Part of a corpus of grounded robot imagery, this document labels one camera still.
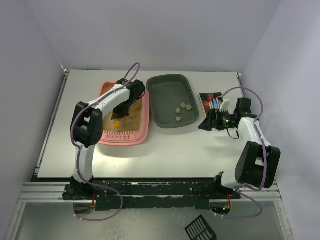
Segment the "yellow litter scoop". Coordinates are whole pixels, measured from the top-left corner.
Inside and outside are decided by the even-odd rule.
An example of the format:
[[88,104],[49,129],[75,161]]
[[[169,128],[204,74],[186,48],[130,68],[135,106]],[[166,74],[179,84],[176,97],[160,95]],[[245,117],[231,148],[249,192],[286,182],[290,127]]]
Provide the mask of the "yellow litter scoop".
[[114,128],[114,129],[117,129],[117,128],[119,127],[119,125],[120,125],[119,120],[118,120],[118,119],[114,119],[114,120],[113,120],[113,128]]

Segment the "pink litter box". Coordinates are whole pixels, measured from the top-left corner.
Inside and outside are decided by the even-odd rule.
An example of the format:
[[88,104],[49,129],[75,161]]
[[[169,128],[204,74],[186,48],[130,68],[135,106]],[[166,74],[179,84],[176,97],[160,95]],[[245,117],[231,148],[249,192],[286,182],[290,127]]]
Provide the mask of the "pink litter box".
[[[137,85],[139,87],[138,92],[141,93],[141,95],[137,98],[137,101],[142,99],[142,111],[139,131],[105,131],[103,130],[102,121],[102,136],[99,140],[100,144],[109,146],[134,146],[141,144],[146,139],[148,135],[150,120],[150,95],[142,81],[135,80],[128,84],[129,87],[132,87],[133,85]],[[118,102],[119,101],[116,100],[114,96],[109,96],[108,99],[102,102],[103,105],[107,104],[107,106],[104,106],[101,110],[103,120],[104,117],[116,107],[116,103]]]

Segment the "dark grey plastic tray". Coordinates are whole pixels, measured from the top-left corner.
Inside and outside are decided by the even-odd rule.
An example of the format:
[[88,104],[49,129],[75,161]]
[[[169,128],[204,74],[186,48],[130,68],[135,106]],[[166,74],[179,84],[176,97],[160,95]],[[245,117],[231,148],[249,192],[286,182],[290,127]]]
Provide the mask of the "dark grey plastic tray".
[[[199,118],[199,109],[191,85],[184,75],[166,74],[150,78],[146,82],[150,110],[155,124],[162,129],[174,129],[194,124]],[[191,110],[181,107],[191,105]]]

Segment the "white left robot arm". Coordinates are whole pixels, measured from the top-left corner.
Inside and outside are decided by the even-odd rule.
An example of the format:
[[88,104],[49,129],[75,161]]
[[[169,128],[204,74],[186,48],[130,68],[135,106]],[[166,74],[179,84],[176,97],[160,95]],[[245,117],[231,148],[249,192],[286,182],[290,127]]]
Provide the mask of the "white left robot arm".
[[103,136],[103,119],[113,112],[114,119],[129,116],[130,107],[146,91],[140,80],[118,80],[106,93],[88,103],[80,101],[75,106],[70,126],[71,143],[76,147],[75,168],[70,185],[82,196],[93,194],[93,156],[96,145]]

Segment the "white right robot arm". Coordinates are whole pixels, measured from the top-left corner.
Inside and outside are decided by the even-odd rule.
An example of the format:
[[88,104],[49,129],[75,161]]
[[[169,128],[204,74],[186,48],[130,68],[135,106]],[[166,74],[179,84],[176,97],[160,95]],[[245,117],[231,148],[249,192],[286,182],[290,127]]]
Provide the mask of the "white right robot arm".
[[198,126],[200,130],[210,132],[235,129],[237,137],[242,137],[246,144],[239,157],[233,174],[220,172],[215,178],[217,189],[233,192],[240,188],[260,191],[269,189],[274,182],[281,150],[272,146],[260,128],[259,116],[251,111],[252,100],[238,98],[235,110],[229,113],[230,101],[219,96],[215,99],[217,108],[211,108],[205,120]]

